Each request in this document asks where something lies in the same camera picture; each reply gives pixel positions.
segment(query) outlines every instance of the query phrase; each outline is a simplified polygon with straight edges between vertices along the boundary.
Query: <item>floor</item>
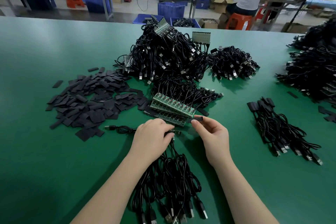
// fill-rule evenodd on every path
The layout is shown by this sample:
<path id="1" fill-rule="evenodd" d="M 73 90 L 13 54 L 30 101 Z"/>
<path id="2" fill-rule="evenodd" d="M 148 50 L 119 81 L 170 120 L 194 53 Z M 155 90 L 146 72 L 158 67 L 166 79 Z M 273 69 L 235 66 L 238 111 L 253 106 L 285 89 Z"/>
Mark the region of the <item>floor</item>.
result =
<path id="1" fill-rule="evenodd" d="M 105 14 L 89 13 L 87 8 L 78 7 L 77 9 L 70 9 L 67 7 L 65 0 L 54 0 L 57 6 L 55 10 L 48 11 L 27 11 L 20 0 L 10 0 L 15 7 L 15 14 L 12 13 L 8 7 L 6 0 L 0 0 L 0 15 L 2 16 L 20 16 L 32 18 L 45 18 L 45 19 L 62 19 L 62 20 L 83 20 L 83 21 L 106 21 Z M 131 2 L 114 3 L 113 11 L 114 17 L 110 22 L 123 22 L 132 23 L 139 13 L 143 14 L 157 14 L 158 1 L 156 0 L 132 0 Z M 184 17 L 188 18 L 190 10 L 190 3 L 185 7 Z M 282 11 L 270 31 L 280 32 L 286 22 L 289 22 L 295 12 Z M 196 9 L 195 19 L 200 18 L 218 19 L 219 13 L 213 10 Z M 316 18 L 306 12 L 302 12 L 295 19 L 294 22 L 303 25 L 320 25 L 325 22 L 325 18 Z M 257 21 L 252 30 L 257 30 Z"/>

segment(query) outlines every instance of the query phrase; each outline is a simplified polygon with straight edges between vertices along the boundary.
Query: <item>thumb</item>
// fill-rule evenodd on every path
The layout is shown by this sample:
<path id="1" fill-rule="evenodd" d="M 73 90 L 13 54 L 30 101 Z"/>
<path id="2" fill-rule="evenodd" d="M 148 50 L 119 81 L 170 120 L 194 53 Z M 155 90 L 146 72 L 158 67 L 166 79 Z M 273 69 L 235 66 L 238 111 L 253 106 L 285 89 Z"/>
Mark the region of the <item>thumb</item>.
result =
<path id="1" fill-rule="evenodd" d="M 163 138 L 163 145 L 165 146 L 165 149 L 168 147 L 171 139 L 175 136 L 174 133 L 168 133 L 166 136 Z"/>
<path id="2" fill-rule="evenodd" d="M 192 120 L 191 125 L 202 139 L 206 138 L 210 134 L 198 120 Z"/>

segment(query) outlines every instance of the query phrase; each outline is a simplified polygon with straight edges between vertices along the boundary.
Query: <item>forearm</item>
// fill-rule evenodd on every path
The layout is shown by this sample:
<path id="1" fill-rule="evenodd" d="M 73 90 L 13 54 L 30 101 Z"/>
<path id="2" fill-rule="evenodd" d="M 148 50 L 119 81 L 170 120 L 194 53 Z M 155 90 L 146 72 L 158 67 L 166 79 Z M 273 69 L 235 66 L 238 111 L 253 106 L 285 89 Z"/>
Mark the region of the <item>forearm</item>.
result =
<path id="1" fill-rule="evenodd" d="M 221 161 L 215 170 L 235 224 L 279 224 L 232 159 Z"/>
<path id="2" fill-rule="evenodd" d="M 120 223 L 127 202 L 147 166 L 127 155 L 71 224 Z"/>

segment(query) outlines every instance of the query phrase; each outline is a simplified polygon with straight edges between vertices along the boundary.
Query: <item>green table surface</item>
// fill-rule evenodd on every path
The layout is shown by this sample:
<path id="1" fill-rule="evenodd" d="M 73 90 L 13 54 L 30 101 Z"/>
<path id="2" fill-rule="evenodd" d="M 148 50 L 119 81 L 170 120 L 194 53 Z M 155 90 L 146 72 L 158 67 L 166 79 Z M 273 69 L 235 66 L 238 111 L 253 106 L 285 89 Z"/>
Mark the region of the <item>green table surface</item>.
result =
<path id="1" fill-rule="evenodd" d="M 280 223 L 335 223 L 336 125 L 323 119 L 318 104 L 294 89 L 277 84 L 276 72 L 290 60 L 294 34 L 178 28 L 183 33 L 211 32 L 210 49 L 231 46 L 249 52 L 260 66 L 252 79 L 218 81 L 206 71 L 200 86 L 224 96 L 206 110 L 227 127 L 230 151 L 239 170 Z M 106 132 L 82 142 L 78 128 L 51 130 L 56 111 L 46 102 L 67 81 L 87 69 L 113 69 L 116 57 L 129 54 L 142 34 L 140 25 L 0 17 L 0 223 L 69 223 L 127 154 L 132 136 Z M 51 86 L 65 82 L 58 88 Z M 144 81 L 128 81 L 149 96 Z M 287 94 L 299 96 L 294 99 Z M 322 145 L 318 166 L 291 150 L 279 158 L 263 144 L 246 103 L 272 98 L 275 111 L 307 132 L 306 139 Z M 321 103 L 332 109 L 328 103 Z M 137 127 L 148 120 L 137 108 L 103 125 Z M 190 125 L 176 138 L 191 171 L 199 178 L 199 193 L 209 219 L 199 214 L 188 223 L 233 223 L 216 173 L 207 162 L 203 143 Z M 157 212 L 158 224 L 164 223 Z M 125 210 L 121 223 L 137 223 Z"/>

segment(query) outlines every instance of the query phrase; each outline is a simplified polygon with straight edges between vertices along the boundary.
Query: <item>left hand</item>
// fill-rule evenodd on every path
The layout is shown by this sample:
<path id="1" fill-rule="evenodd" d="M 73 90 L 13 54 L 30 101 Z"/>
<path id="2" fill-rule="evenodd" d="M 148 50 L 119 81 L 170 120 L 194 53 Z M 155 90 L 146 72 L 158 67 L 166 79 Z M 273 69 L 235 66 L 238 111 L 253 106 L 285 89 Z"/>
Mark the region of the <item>left hand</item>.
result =
<path id="1" fill-rule="evenodd" d="M 168 133 L 165 137 L 164 134 L 173 128 L 173 125 L 166 124 L 162 119 L 148 120 L 141 124 L 135 132 L 129 154 L 148 167 L 167 149 L 175 134 Z"/>

